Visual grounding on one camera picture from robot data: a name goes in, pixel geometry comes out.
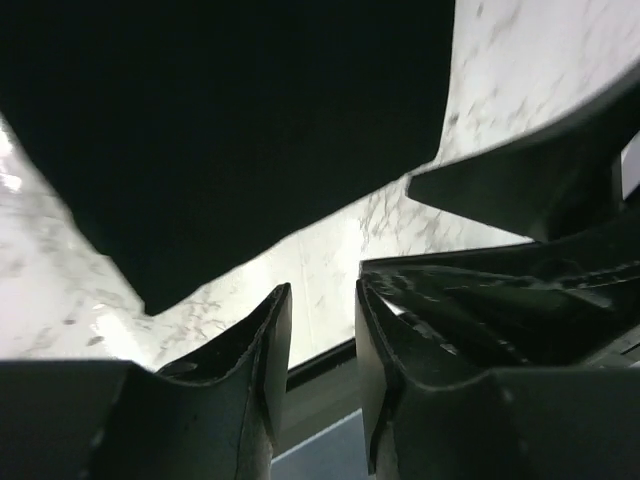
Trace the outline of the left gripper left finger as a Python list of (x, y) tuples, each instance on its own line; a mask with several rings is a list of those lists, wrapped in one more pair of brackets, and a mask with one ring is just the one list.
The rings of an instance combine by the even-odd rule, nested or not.
[(268, 479), (282, 423), (292, 291), (276, 286), (244, 319), (159, 375), (183, 388), (161, 479)]

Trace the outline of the black t-shirt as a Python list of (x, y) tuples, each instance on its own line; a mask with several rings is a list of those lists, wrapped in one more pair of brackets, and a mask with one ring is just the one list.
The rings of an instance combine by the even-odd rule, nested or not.
[(439, 149), (451, 1), (5, 1), (1, 113), (158, 315)]

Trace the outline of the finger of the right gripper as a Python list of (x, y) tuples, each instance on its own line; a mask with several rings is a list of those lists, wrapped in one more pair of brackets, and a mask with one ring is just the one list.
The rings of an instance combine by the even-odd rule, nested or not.
[(360, 278), (407, 326), (482, 366), (627, 367), (639, 344), (628, 236), (367, 260)]
[(566, 115), (413, 176), (407, 195), (533, 240), (556, 240), (622, 210), (620, 156), (638, 131), (633, 65)]

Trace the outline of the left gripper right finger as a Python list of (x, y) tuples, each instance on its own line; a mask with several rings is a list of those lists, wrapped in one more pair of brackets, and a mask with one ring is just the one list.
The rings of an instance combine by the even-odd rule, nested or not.
[(483, 369), (356, 285), (356, 351), (373, 475), (635, 475), (635, 368)]

